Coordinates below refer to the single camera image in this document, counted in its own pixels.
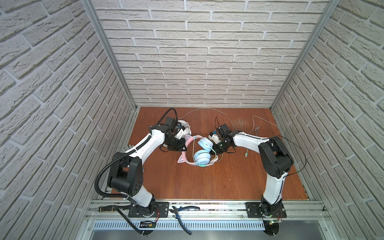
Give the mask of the white headphones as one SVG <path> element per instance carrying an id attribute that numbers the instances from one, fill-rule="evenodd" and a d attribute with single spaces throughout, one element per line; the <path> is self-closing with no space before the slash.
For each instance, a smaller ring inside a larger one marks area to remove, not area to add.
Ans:
<path id="1" fill-rule="evenodd" d="M 183 129 L 183 130 L 186 131 L 186 135 L 185 135 L 185 137 L 186 137 L 187 135 L 190 136 L 190 135 L 192 134 L 192 132 L 191 132 L 191 127 L 190 127 L 189 123 L 186 122 L 186 121 L 184 121 L 184 120 L 178 120 L 178 124 L 177 124 L 177 132 L 178 132 L 180 129 Z"/>

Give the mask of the aluminium front rail frame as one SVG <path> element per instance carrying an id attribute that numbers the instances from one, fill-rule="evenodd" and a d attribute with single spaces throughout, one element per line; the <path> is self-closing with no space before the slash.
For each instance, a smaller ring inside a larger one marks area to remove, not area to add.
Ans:
<path id="1" fill-rule="evenodd" d="M 321 226 L 331 217 L 321 201 L 283 201 L 286 218 L 248 218 L 246 202 L 259 201 L 218 201 L 218 200 L 159 200 L 169 202 L 167 218 L 129 218 L 130 210 L 119 212 L 98 212 L 100 206 L 124 206 L 122 200 L 94 200 L 85 217 L 88 230 L 131 230 L 132 225 L 141 231 L 160 230 L 235 230 L 265 231 L 287 221 L 315 221 Z"/>

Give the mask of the pink blue cat-ear headphones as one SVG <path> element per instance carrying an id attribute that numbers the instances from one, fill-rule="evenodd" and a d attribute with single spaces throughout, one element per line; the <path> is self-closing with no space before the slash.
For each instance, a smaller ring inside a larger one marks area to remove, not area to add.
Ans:
<path id="1" fill-rule="evenodd" d="M 203 168 L 203 167 L 212 166 L 213 164 L 219 161 L 219 156 L 216 153 L 211 153 L 213 142 L 208 138 L 202 137 L 200 135 L 196 135 L 196 136 L 187 135 L 186 147 L 189 144 L 193 143 L 193 149 L 194 149 L 196 140 L 199 140 L 198 145 L 202 149 L 193 154 L 193 162 L 189 162 L 187 159 L 186 152 L 182 152 L 182 154 L 180 155 L 177 161 L 178 164 L 186 163 L 192 166 Z"/>

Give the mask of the black yellow screwdriver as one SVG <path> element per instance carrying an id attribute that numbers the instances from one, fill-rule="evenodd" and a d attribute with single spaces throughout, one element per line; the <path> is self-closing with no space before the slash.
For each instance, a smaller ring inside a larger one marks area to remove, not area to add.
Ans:
<path id="1" fill-rule="evenodd" d="M 108 205 L 108 206 L 100 206 L 98 208 L 98 212 L 102 213 L 102 212 L 114 212 L 118 209 L 119 207 L 115 206 L 115 205 Z"/>

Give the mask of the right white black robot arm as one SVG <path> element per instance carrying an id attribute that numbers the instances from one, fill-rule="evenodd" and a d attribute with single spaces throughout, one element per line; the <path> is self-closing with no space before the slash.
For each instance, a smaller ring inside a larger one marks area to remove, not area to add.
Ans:
<path id="1" fill-rule="evenodd" d="M 227 125 L 219 126 L 216 132 L 221 137 L 221 140 L 213 145 L 217 154 L 226 153 L 230 147 L 242 147 L 260 154 L 267 173 L 260 209 L 264 216 L 270 216 L 281 207 L 285 179 L 294 164 L 285 144 L 278 136 L 261 138 L 244 132 L 232 132 Z"/>

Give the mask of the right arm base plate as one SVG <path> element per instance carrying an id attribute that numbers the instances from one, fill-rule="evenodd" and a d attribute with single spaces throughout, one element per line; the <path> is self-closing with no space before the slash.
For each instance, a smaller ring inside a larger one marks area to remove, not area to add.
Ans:
<path id="1" fill-rule="evenodd" d="M 248 218 L 286 218 L 287 213 L 282 201 L 274 205 L 267 202 L 246 202 Z"/>

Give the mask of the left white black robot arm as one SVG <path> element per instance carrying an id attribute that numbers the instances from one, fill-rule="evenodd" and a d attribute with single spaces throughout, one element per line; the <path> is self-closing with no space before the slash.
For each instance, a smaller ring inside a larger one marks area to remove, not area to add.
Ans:
<path id="1" fill-rule="evenodd" d="M 148 135 L 132 149 L 125 153 L 115 153 L 109 167 L 108 187 L 118 191 L 122 198 L 152 213 L 155 197 L 143 186 L 143 164 L 162 146 L 169 151 L 185 152 L 186 136 L 190 134 L 191 128 L 187 122 L 170 117 L 163 124 L 149 127 Z"/>

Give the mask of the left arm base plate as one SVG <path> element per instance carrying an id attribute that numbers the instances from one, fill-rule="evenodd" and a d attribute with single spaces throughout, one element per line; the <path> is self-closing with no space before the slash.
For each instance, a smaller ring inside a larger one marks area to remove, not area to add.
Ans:
<path id="1" fill-rule="evenodd" d="M 129 218 L 155 218 L 158 215 L 160 218 L 167 218 L 169 207 L 169 202 L 154 202 L 150 203 L 148 207 L 136 205 L 131 207 Z"/>

